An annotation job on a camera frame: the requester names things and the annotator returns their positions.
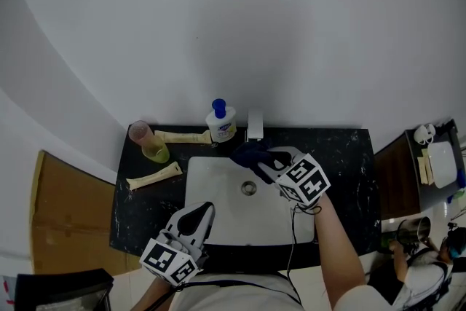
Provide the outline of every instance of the sink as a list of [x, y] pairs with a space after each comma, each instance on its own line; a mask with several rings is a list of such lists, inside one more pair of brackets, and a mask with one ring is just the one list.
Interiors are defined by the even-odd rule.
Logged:
[[[272, 184], [229, 158], [192, 157], [189, 160], [185, 206], [210, 201], [216, 217], [206, 244], [290, 245], [291, 208]], [[296, 213], [297, 243], [314, 240], [314, 217]]]

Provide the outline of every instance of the mug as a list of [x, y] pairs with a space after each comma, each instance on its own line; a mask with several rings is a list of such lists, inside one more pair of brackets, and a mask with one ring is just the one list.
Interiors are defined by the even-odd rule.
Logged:
[[435, 127], [432, 123], [428, 125], [422, 125], [414, 131], [414, 140], [421, 144], [430, 144], [434, 141]]

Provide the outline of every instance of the wire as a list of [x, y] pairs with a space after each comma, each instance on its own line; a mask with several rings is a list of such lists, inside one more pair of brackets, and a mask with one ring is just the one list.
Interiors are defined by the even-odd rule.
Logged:
[[[305, 213], [307, 215], [317, 215], [318, 213], [320, 213], [322, 211], [322, 207], [312, 206], [311, 208], [302, 208], [301, 206], [296, 204], [296, 206], [294, 208], [290, 209], [291, 210], [291, 231], [293, 233], [293, 243], [291, 244], [290, 258], [288, 260], [288, 266], [286, 267], [286, 277], [288, 279], [288, 282], [291, 285], [291, 288], [293, 288], [294, 292], [298, 296], [299, 302], [301, 303], [301, 297], [299, 296], [298, 291], [294, 287], [293, 281], [291, 281], [291, 277], [290, 277], [290, 272], [291, 272], [290, 264], [291, 264], [291, 258], [293, 257], [294, 245], [298, 243], [298, 241], [296, 239], [296, 234], [294, 232], [294, 216], [296, 214], [296, 209], [299, 209], [302, 213]], [[316, 211], [316, 212], [312, 212], [312, 213], [308, 212], [309, 210], [314, 210], [314, 209], [319, 209], [319, 210]]]
[[167, 299], [169, 299], [176, 291], [179, 291], [177, 288], [170, 287], [167, 293], [163, 294], [161, 297], [158, 298], [153, 304], [147, 307], [144, 311], [154, 311], [160, 306], [162, 306]]
[[288, 279], [288, 282], [290, 283], [291, 285], [291, 288], [293, 288], [294, 292], [296, 293], [296, 295], [298, 296], [298, 299], [299, 299], [299, 303], [302, 304], [301, 302], [301, 297], [299, 296], [299, 293], [298, 291], [296, 290], [296, 288], [294, 287], [294, 284], [293, 284], [293, 281], [291, 281], [291, 277], [290, 277], [290, 264], [291, 264], [291, 258], [293, 257], [293, 251], [294, 251], [294, 244], [296, 244], [296, 236], [295, 236], [295, 233], [294, 233], [294, 215], [296, 213], [296, 206], [291, 209], [291, 231], [293, 233], [293, 242], [291, 244], [291, 253], [290, 253], [290, 258], [288, 260], [288, 266], [286, 267], [286, 277]]

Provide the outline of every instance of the soap dispenser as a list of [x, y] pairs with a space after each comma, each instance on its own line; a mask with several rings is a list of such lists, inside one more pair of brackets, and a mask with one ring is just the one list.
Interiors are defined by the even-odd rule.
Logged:
[[209, 126], [212, 141], [223, 143], [233, 138], [236, 133], [236, 111], [231, 106], [226, 106], [225, 100], [221, 98], [212, 102], [212, 108], [213, 111], [205, 121]]

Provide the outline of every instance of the white sleeve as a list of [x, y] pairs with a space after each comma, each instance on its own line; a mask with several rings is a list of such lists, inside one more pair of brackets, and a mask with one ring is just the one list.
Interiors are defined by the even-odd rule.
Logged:
[[415, 294], [434, 288], [443, 279], [443, 270], [435, 264], [410, 266], [406, 273], [405, 286]]
[[393, 311], [394, 308], [372, 286], [363, 285], [343, 294], [333, 309], [333, 311], [360, 310]]

